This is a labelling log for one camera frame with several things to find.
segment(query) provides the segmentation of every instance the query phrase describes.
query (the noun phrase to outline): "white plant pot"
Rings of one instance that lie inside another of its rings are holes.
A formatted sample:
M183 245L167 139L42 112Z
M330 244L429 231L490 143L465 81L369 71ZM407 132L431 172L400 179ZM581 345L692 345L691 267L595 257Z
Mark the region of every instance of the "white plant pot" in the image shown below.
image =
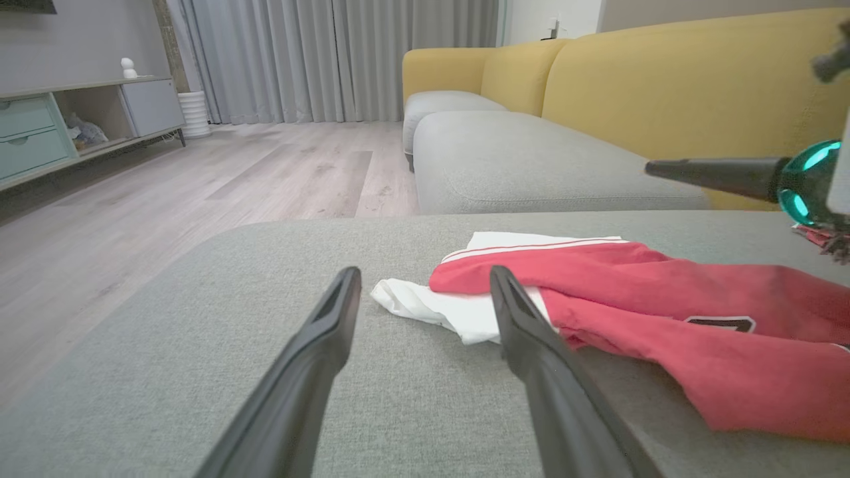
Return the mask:
M183 127L183 136L190 138L203 138L209 136L210 125L207 122L207 98L202 91L191 93L178 93L180 109L183 110L183 118L186 126Z

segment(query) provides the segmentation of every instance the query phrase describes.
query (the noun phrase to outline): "white figurine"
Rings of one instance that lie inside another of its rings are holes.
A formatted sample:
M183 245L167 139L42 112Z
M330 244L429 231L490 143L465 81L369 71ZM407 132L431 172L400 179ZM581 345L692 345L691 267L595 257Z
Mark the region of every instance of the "white figurine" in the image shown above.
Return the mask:
M124 69L124 77L127 79L138 78L139 74L133 69L135 64L129 58L121 59L121 67Z

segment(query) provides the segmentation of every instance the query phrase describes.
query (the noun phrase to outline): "red garment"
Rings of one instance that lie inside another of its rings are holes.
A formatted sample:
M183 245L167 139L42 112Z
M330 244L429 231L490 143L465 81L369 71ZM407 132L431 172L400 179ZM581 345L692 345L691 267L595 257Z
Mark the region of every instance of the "red garment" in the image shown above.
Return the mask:
M488 293L490 267L505 265L541 288L569 344L661 364L713 430L850 442L850 349L838 345L850 344L850 289L787 267L673 259L635 242L541 247L450 256L429 286ZM714 317L750 330L700 325Z

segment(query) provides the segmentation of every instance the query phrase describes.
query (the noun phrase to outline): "red and white shirt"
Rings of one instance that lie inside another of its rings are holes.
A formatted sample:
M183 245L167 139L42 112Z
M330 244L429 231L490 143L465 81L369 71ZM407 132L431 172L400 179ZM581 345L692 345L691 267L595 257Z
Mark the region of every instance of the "red and white shirt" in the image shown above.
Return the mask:
M714 430L850 442L847 287L782 266L669 258L619 237L475 233L430 288L390 279L372 297L464 343L497 340L493 265L573 347L660 364Z

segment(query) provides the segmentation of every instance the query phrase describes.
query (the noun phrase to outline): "cabinet top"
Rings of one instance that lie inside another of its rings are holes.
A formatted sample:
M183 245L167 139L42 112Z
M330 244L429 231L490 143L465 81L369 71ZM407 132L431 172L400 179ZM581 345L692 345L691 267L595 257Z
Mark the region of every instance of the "cabinet top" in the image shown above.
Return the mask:
M0 92L0 100L13 98L16 96L31 96L33 94L45 94L52 93L54 91L67 91L69 89L84 89L84 88L98 88L102 86L114 86L114 85L123 85L127 83L142 83L142 82L155 82L158 80L170 80L171 77L138 77L132 79L122 78L119 80L110 80L106 82L93 82L93 83L78 83L71 85L60 85L53 87L45 87L45 88L35 88L35 89L21 89L18 91L9 91L9 92Z

